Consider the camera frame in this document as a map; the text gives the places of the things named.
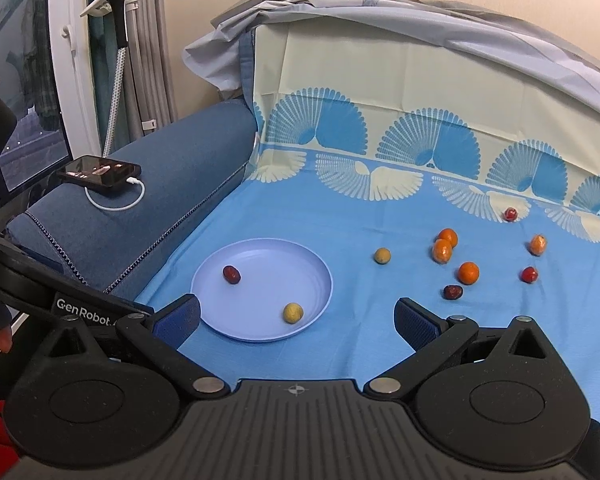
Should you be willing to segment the dark purple jujube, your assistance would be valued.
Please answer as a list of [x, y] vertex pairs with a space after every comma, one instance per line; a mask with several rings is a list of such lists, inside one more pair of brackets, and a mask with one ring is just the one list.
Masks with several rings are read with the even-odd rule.
[[446, 285], [442, 290], [442, 296], [446, 300], [460, 299], [464, 294], [464, 289], [460, 285]]

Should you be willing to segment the grey curtain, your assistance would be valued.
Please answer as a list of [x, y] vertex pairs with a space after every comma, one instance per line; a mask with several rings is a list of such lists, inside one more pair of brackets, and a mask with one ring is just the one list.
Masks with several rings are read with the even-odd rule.
[[126, 9], [129, 49], [123, 95], [131, 141], [178, 118], [166, 39], [163, 0], [140, 0]]

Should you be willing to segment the orange tangerine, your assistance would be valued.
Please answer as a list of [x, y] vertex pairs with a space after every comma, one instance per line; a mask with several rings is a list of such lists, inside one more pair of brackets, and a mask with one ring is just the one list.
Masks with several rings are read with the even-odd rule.
[[453, 248], [455, 248], [458, 243], [458, 236], [457, 236], [456, 232], [449, 228], [443, 229], [438, 234], [438, 239], [439, 240], [447, 240]]
[[453, 255], [453, 245], [445, 238], [438, 238], [431, 247], [431, 257], [436, 263], [448, 263]]
[[463, 262], [457, 269], [457, 279], [464, 285], [473, 285], [480, 276], [479, 267], [471, 261]]

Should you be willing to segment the white braided pole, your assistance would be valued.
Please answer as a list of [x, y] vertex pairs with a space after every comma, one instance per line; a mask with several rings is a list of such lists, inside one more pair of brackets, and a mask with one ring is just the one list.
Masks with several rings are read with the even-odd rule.
[[107, 122], [106, 139], [102, 148], [102, 156], [108, 157], [114, 145], [118, 111], [123, 86], [123, 72], [126, 59], [126, 49], [129, 47], [128, 29], [126, 28], [125, 0], [105, 0], [110, 5], [114, 19], [114, 33], [116, 34], [117, 57], [114, 66], [114, 83], [112, 84], [109, 117]]

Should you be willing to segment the black smartphone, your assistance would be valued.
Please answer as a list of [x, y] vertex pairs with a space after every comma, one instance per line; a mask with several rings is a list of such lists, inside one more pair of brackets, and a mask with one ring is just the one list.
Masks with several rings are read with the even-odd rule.
[[141, 172], [140, 165], [132, 162], [83, 155], [60, 168], [58, 178], [62, 182], [108, 194], [122, 188], [128, 183], [129, 178], [139, 177]]

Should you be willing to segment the grey sheet on backrest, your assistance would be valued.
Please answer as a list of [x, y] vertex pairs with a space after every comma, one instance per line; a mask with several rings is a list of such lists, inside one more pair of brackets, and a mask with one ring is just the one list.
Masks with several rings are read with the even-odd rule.
[[240, 0], [182, 53], [221, 92], [240, 88], [239, 39], [260, 25], [334, 18], [470, 54], [516, 70], [600, 113], [600, 61], [548, 30], [468, 3], [440, 0]]

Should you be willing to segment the orange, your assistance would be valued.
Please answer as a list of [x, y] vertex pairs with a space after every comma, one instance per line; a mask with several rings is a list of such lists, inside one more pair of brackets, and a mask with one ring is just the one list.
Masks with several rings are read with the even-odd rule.
[[546, 237], [541, 234], [536, 234], [531, 240], [528, 241], [527, 248], [530, 254], [534, 255], [535, 257], [542, 256], [547, 248]]

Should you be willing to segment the green-brown longan fruit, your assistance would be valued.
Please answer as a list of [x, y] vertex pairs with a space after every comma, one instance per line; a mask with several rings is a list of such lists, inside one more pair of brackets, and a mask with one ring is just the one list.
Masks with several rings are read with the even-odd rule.
[[391, 260], [391, 252], [388, 248], [381, 247], [374, 252], [374, 261], [378, 264], [387, 264]]

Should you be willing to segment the dark red jujube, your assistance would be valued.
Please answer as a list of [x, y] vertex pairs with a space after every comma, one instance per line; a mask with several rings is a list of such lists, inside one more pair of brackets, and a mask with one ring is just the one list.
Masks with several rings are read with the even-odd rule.
[[223, 278], [225, 278], [225, 281], [227, 281], [227, 283], [230, 283], [232, 285], [238, 284], [242, 279], [239, 271], [234, 266], [224, 266]]

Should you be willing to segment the red cherry tomato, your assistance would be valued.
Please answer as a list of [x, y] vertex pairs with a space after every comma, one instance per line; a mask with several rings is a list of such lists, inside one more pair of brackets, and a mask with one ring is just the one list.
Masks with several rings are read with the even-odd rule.
[[518, 212], [514, 207], [508, 207], [503, 212], [503, 218], [507, 222], [514, 222], [518, 218]]
[[538, 279], [538, 277], [539, 272], [535, 269], [534, 266], [527, 266], [526, 268], [524, 268], [524, 270], [520, 272], [521, 281], [527, 284], [534, 283]]

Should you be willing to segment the lavender round plate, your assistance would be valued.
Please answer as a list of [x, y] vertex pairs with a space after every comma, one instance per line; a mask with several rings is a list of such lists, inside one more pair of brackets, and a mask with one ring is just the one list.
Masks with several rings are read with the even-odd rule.
[[[242, 279], [232, 285], [224, 266]], [[301, 333], [327, 310], [334, 281], [324, 260], [298, 243], [252, 238], [229, 244], [196, 270], [190, 291], [200, 303], [201, 319], [217, 333], [243, 342], [272, 342]], [[296, 302], [300, 322], [287, 324], [283, 308]]]

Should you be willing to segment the yellow-green longan fruit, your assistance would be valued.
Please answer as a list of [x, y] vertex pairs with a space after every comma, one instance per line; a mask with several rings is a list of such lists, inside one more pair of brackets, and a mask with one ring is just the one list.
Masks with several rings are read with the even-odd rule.
[[303, 308], [296, 302], [290, 302], [283, 308], [283, 320], [287, 324], [296, 324], [300, 322], [303, 315]]

